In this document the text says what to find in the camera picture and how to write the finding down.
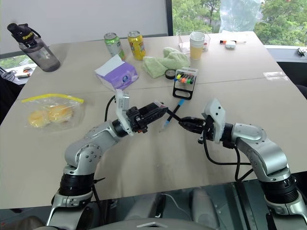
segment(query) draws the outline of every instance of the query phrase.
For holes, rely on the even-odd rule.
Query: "white wall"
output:
[[[107,32],[167,34],[165,0],[2,0],[1,54],[19,51],[10,23],[28,23],[47,45],[103,39]]]

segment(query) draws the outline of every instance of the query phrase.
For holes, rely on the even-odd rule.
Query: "blue pen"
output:
[[[176,106],[176,108],[173,110],[173,113],[175,114],[177,112],[177,110],[179,109],[179,107],[184,103],[184,99],[181,99],[178,103],[178,105]],[[171,121],[172,116],[169,116],[168,119],[165,121],[165,123],[162,126],[162,129],[165,129],[166,126],[169,124],[169,122]]]

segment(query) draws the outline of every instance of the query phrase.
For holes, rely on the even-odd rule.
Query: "bread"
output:
[[[56,105],[49,110],[49,120],[55,123],[68,121],[72,117],[72,109],[66,105]]]
[[[39,128],[49,124],[48,112],[46,110],[35,110],[28,117],[28,122],[33,127]]]

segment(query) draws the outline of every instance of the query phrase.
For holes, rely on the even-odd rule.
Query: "green soda can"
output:
[[[104,38],[106,47],[110,52],[111,56],[113,57],[118,54],[122,60],[125,60],[126,56],[123,51],[123,48],[121,47],[119,37],[116,35],[116,33],[106,33],[104,35]]]

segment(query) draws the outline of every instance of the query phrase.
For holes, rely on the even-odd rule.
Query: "white eraser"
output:
[[[226,41],[225,47],[227,49],[234,49],[236,47],[235,41]]]

